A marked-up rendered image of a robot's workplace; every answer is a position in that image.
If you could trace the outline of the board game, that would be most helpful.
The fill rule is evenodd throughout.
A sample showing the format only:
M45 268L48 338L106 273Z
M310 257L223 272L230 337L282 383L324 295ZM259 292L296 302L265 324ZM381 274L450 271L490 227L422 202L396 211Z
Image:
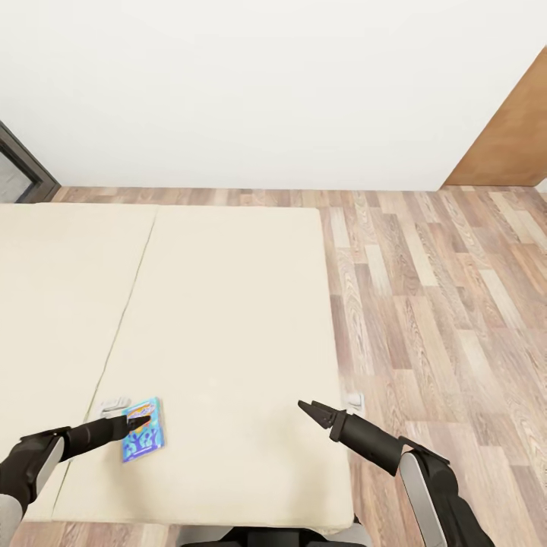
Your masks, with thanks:
M123 409L122 416L127 416L127 419L150 416L149 422L130 431L127 438L122 439L123 462L139 458L165 445L159 397Z

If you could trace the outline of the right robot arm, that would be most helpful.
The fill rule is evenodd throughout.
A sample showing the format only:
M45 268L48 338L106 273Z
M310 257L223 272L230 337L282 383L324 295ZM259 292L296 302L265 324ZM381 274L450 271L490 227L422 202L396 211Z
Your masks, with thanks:
M345 444L392 476L400 469L425 547L496 547L482 531L469 503L458 496L458 481L445 456L406 437L395 438L365 420L366 394L348 394L348 402L355 407L338 411L302 400L298 406L324 429L331 428L333 441ZM413 449L402 454L405 444Z

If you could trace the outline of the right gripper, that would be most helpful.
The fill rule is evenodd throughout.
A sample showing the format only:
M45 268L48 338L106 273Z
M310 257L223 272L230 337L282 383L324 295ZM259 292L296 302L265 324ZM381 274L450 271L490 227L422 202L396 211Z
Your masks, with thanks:
M346 413L346 409L338 411L317 401L310 404L299 400L298 406L324 429L331 428L329 437L333 441L341 442L368 461L373 461L381 428L356 414Z

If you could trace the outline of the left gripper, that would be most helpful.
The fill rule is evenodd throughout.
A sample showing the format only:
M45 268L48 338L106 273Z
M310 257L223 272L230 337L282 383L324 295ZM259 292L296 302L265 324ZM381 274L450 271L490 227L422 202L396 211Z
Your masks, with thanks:
M127 419L127 416L119 416L109 419L92 420L84 425L88 431L88 443L83 454L106 445L110 441L127 438L130 431L136 430L149 421L150 416L136 417L134 419Z

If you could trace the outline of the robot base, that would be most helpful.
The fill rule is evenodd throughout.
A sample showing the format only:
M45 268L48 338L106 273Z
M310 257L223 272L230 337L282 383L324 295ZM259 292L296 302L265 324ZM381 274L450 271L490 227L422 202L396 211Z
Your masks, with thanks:
M309 528L184 525L174 547L373 547L359 522L331 536Z

